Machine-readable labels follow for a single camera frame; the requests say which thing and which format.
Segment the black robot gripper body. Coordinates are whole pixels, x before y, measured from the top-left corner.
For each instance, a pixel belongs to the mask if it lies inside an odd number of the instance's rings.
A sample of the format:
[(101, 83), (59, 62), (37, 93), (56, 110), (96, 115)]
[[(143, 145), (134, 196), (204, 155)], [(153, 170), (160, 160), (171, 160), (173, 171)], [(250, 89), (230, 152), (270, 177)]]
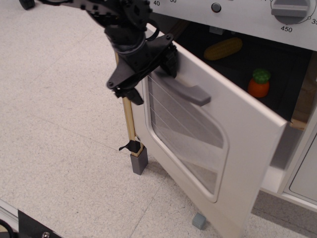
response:
[(172, 42), (173, 35), (166, 34), (152, 41), (144, 41), (141, 47), (132, 53), (119, 53), (117, 68), (106, 83), (108, 89), (135, 87), (140, 80), (160, 66), (163, 54)]

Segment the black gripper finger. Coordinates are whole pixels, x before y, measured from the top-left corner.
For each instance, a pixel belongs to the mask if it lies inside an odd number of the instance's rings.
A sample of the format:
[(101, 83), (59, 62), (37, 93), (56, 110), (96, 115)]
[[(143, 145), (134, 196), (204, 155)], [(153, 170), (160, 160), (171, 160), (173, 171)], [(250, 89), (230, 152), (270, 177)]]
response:
[(170, 76), (177, 76), (177, 48), (173, 44), (169, 45), (163, 54), (160, 67)]
[(113, 91), (116, 97), (127, 98), (129, 101), (131, 101), (135, 105), (142, 105), (144, 103), (139, 92), (134, 87), (132, 88), (116, 87), (113, 89)]

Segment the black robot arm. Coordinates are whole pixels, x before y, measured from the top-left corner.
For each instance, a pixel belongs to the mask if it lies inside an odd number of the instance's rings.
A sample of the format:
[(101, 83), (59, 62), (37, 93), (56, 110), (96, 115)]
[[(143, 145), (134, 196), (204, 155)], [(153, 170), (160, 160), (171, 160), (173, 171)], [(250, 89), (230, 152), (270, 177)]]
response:
[(177, 58), (173, 35), (159, 36), (159, 27), (150, 18), (148, 0), (44, 0), (43, 4), (69, 6), (86, 11), (102, 26), (118, 63), (107, 81), (116, 97), (143, 104), (135, 86), (157, 67), (176, 77)]

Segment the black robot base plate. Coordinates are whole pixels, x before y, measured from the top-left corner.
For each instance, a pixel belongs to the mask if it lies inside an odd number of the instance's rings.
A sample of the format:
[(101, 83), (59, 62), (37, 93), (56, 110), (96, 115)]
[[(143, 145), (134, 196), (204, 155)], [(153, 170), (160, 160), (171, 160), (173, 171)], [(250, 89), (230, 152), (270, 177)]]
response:
[(18, 210), (19, 238), (61, 238), (59, 234), (44, 226), (24, 212)]

